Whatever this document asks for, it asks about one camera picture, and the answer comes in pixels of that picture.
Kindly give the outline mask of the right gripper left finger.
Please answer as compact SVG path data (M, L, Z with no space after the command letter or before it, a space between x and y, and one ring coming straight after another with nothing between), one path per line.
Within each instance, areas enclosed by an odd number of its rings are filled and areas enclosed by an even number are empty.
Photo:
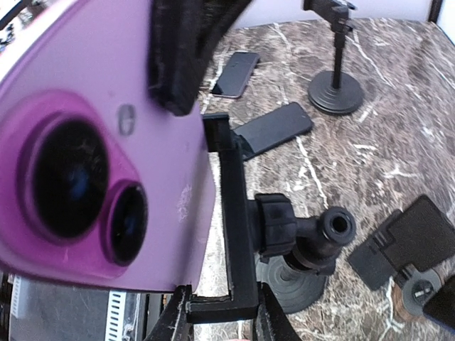
M190 331L193 325L187 321L186 304L191 295L191 286L178 286L144 341L190 340Z

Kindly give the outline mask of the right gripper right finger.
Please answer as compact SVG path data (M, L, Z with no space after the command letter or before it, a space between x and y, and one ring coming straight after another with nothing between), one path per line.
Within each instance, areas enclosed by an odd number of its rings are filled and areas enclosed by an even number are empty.
M267 283L258 283L259 306L252 320L252 340L300 341Z

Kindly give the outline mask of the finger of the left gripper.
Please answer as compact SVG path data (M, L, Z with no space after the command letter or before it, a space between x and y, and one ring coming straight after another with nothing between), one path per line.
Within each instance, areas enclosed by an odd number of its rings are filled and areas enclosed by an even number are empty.
M214 50L250 3L154 1L147 60L149 96L178 117L190 114Z

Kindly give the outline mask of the pole phone stand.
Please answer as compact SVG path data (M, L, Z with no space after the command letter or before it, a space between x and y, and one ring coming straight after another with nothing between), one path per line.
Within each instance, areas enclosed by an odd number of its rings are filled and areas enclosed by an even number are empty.
M190 323L226 323L253 319L259 307L260 284L255 254L264 258L291 254L297 268L317 274L333 270L342 248L355 236L352 214L330 207L318 217L298 218L291 200L281 193L248 199L242 139L230 128L226 113L202 116L209 152L220 160L221 208L228 295L195 296L186 304Z
M335 48L333 70L318 73L309 83L309 101L327 115L352 114L362 105L364 91L359 81L342 71L342 62L346 36L354 29L350 13L356 6L349 1L304 0L303 10L313 11L330 24Z

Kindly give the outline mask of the purple phone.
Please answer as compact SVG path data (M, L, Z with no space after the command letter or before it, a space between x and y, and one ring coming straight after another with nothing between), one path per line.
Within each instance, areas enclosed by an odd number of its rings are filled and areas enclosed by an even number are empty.
M1 54L1 269L98 288L199 284L203 120L148 95L150 1L58 1Z

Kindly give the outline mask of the black phone left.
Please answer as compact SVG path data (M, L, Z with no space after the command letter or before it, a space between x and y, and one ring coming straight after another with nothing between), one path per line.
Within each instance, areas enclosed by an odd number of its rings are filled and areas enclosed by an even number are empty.
M240 98L259 60L258 53L234 52L210 93L216 97Z

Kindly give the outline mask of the black phone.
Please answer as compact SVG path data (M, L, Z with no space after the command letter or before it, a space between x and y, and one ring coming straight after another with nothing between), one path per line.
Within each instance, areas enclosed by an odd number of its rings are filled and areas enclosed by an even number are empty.
M240 98L259 60L258 53L234 52L210 93L216 97Z
M238 126L234 133L240 137L243 160L248 161L309 133L313 127L314 123L301 105L292 102Z

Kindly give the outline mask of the black phone centre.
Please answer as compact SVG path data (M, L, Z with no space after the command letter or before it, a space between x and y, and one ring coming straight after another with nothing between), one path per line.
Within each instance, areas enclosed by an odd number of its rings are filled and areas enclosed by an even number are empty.
M243 160L248 161L309 133L313 127L314 123L301 105L292 102L238 126L234 133L240 137Z

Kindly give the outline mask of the black folding phone stand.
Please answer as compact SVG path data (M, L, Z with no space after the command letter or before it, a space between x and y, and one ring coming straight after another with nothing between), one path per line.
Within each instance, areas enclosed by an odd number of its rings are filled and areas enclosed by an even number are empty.
M367 287L378 290L389 279L399 287L415 271L424 273L454 256L454 226L427 196L395 210L348 257Z

